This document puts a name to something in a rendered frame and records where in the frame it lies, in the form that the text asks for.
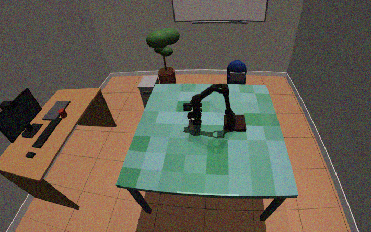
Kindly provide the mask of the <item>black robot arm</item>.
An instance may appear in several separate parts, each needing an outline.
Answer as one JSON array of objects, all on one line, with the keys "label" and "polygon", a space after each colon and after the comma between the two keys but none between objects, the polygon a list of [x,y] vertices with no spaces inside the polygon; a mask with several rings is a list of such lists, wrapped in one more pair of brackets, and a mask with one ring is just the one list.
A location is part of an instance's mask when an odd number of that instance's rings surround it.
[{"label": "black robot arm", "polygon": [[[220,89],[221,88],[221,89]],[[193,108],[193,111],[188,112],[188,119],[195,118],[193,112],[199,112],[200,107],[202,106],[202,101],[203,98],[211,94],[212,92],[217,92],[220,94],[223,94],[225,98],[225,103],[226,103],[226,110],[225,110],[225,115],[227,120],[228,127],[235,127],[236,126],[236,117],[235,114],[233,113],[230,103],[229,103],[229,87],[227,84],[212,84],[207,90],[204,90],[200,94],[196,94],[192,97],[192,100],[190,103],[184,103],[183,104],[183,110],[184,111],[191,111]]]}]

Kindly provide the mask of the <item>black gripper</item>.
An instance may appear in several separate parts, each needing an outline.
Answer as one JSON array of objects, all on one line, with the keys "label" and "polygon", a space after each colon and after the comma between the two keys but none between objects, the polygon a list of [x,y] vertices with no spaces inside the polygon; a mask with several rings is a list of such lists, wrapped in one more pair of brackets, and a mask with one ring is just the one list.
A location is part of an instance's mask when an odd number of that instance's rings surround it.
[{"label": "black gripper", "polygon": [[193,125],[201,125],[201,114],[202,108],[200,108],[199,112],[193,112],[195,119],[193,120]]}]

